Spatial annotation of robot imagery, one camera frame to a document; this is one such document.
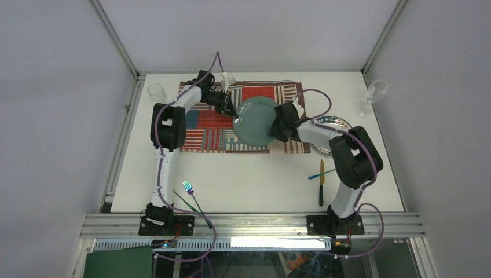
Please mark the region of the large teal plate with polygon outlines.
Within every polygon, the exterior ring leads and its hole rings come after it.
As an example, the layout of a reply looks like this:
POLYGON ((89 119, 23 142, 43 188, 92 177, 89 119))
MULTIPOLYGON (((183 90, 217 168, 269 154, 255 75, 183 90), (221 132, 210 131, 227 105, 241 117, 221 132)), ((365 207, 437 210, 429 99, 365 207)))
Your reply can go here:
POLYGON ((265 96, 251 97, 237 107, 238 117, 233 121, 233 130, 238 139, 247 145, 262 147, 269 145, 274 137, 268 135, 276 119, 275 107, 271 98, 265 96))

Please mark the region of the gold knife dark handle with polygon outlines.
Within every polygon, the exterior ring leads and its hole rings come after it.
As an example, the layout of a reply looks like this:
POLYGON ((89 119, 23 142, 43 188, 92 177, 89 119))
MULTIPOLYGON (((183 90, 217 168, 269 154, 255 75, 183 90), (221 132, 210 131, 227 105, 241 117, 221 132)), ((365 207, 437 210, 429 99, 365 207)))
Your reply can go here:
MULTIPOLYGON (((324 172, 325 171, 325 164, 324 164, 324 161, 321 159, 320 160, 320 173, 324 172)), ((325 177, 320 177, 320 185, 319 185, 319 196, 318 196, 318 203, 319 203, 319 206, 323 206, 324 205, 324 188, 323 188, 323 184, 324 184, 324 181, 325 181, 325 177)))

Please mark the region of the iridescent spoon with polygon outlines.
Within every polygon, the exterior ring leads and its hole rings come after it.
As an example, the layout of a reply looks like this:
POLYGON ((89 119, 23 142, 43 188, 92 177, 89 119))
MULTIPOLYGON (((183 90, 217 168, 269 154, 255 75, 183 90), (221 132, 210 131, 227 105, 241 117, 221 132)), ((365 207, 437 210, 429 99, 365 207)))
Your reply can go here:
POLYGON ((326 174, 329 174, 329 173, 334 172, 334 171, 336 171, 336 169, 328 170, 328 171, 325 171, 325 172, 322 172, 322 173, 319 173, 316 175, 311 175, 308 177, 308 180, 313 180, 313 179, 318 178, 318 177, 323 177, 326 174))

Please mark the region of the iridescent fork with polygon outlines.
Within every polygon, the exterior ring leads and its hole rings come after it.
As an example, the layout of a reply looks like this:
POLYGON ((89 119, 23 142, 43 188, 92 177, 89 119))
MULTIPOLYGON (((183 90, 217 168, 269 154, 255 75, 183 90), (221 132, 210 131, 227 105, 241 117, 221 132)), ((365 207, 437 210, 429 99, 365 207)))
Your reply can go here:
POLYGON ((196 199, 196 197, 195 197, 195 190, 194 190, 194 188, 193 188, 192 184, 191 184, 191 183, 190 183, 188 180, 185 180, 185 181, 183 181, 183 182, 182 182, 182 185, 183 185, 183 187, 184 187, 184 189, 185 189, 185 192, 186 192, 186 193, 187 193, 189 196, 191 196, 191 197, 192 197, 192 199, 193 199, 193 201, 194 201, 195 205, 197 205, 196 209, 200 211, 200 214, 201 214, 202 216, 205 216, 205 213, 204 213, 203 209, 201 208, 201 205, 199 204, 198 200, 197 200, 197 199, 196 199))
POLYGON ((200 213, 199 210, 194 208, 189 202, 187 202, 181 195, 179 195, 175 190, 173 190, 173 193, 183 202, 184 204, 187 205, 188 208, 190 208, 193 212, 195 213, 200 213))

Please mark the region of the clear wine glass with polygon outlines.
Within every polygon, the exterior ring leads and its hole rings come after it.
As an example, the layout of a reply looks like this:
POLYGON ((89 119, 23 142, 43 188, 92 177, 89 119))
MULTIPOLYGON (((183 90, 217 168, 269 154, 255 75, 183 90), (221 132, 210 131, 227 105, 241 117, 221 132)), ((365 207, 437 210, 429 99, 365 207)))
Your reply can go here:
POLYGON ((378 103, 386 94, 388 84, 380 79, 373 81, 365 91, 365 102, 356 109, 359 117, 366 118, 373 104, 378 103))

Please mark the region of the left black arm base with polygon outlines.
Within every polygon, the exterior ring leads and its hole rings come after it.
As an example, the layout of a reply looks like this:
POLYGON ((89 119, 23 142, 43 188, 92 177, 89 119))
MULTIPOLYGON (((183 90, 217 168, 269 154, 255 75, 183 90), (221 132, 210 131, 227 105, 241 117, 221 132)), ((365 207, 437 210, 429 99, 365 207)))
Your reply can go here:
POLYGON ((142 216, 138 227, 140 236, 192 236, 195 218, 193 216, 174 215, 170 224, 156 224, 142 216))

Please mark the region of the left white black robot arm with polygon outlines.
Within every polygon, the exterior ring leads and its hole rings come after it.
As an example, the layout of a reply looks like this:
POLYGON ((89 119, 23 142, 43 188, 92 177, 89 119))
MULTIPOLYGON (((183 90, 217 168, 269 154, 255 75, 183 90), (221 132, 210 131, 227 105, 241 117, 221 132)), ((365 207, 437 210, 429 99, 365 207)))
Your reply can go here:
POLYGON ((160 235, 174 229, 172 174, 175 161, 186 138, 186 113, 197 103, 208 104, 219 114, 237 118, 228 87, 235 78, 222 73, 221 90, 213 89, 213 74, 201 70, 198 77, 186 81, 175 99, 153 107, 151 141, 156 149, 156 174, 153 194, 145 209, 145 220, 160 235))

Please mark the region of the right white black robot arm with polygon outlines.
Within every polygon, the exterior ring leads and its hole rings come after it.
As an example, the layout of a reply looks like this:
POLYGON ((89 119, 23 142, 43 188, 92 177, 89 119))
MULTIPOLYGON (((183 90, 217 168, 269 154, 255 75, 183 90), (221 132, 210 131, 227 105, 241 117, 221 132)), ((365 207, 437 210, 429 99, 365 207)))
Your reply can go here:
POLYGON ((376 181, 383 169, 382 158, 362 126, 336 129, 314 119, 300 118, 293 102, 274 108, 276 118, 268 135, 287 142, 294 140, 329 149, 340 179, 337 194, 329 205, 328 230, 340 235, 349 228, 348 217, 355 213, 364 189, 376 181))

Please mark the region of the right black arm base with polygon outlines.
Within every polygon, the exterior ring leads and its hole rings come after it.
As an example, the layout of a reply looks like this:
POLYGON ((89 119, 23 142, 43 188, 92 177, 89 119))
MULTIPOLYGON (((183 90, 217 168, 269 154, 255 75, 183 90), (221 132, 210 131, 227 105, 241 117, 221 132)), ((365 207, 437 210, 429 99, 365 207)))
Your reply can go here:
POLYGON ((306 226, 308 235, 348 236, 364 235, 365 229, 362 217, 356 213, 347 218, 338 218, 336 215, 307 215, 306 226))

